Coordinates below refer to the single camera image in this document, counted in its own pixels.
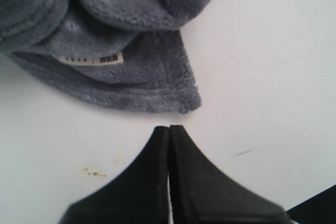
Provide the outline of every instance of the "white label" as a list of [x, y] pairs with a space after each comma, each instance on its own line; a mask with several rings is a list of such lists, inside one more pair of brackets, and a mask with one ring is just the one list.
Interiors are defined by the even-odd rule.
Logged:
[[72, 66], [82, 66], [82, 67], [99, 67], [106, 65], [120, 64], [124, 62], [122, 52], [117, 53], [116, 55], [106, 56], [97, 59], [88, 59], [88, 58], [72, 58], [65, 56], [54, 56], [60, 62], [72, 65]]

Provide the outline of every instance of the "black object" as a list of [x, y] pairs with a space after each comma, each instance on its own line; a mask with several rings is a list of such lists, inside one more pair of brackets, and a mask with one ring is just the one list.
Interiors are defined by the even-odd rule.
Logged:
[[216, 168], [184, 127], [156, 127], [115, 180], [69, 207], [60, 224], [290, 224], [286, 212]]
[[288, 210], [300, 224], [336, 223], [336, 185]]

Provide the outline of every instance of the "gray fleece towel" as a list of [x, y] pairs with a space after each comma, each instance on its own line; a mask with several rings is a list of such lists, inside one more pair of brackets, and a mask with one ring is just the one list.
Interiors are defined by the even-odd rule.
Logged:
[[[132, 112], [187, 113], [201, 100], [178, 29], [208, 2], [62, 0], [52, 8], [49, 0], [0, 0], [0, 50], [83, 101]], [[43, 18], [32, 14], [37, 9]]]

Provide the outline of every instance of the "white table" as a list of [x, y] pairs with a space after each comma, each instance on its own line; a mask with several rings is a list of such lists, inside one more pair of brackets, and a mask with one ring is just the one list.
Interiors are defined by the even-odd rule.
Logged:
[[186, 116], [88, 105], [0, 57], [0, 223], [57, 223], [156, 125], [287, 209], [336, 183], [335, 0], [213, 0], [183, 37], [203, 98]]

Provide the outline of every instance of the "gray fleece blanket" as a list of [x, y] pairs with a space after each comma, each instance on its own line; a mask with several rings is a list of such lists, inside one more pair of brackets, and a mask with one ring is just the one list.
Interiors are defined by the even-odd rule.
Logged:
[[0, 52], [80, 100], [132, 112], [201, 105], [179, 29], [210, 0], [0, 0]]

